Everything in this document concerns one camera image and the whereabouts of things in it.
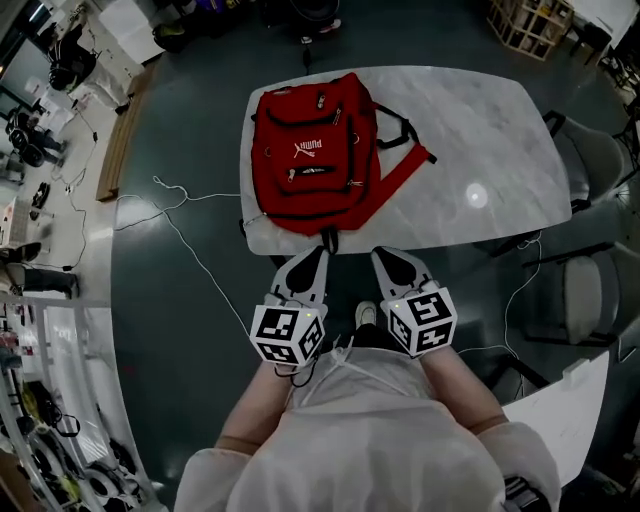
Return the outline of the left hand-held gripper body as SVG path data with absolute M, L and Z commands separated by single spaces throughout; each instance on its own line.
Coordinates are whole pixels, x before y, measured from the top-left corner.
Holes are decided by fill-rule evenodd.
M 263 361 L 289 367 L 306 366 L 324 337 L 328 307 L 325 293 L 306 298 L 284 298 L 268 293 L 257 305 L 250 341 Z

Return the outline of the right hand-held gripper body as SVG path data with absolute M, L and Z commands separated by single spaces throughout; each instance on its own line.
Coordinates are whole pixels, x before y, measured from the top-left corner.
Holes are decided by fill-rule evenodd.
M 411 358 L 451 345 L 458 314 L 449 290 L 435 280 L 381 307 L 388 332 Z

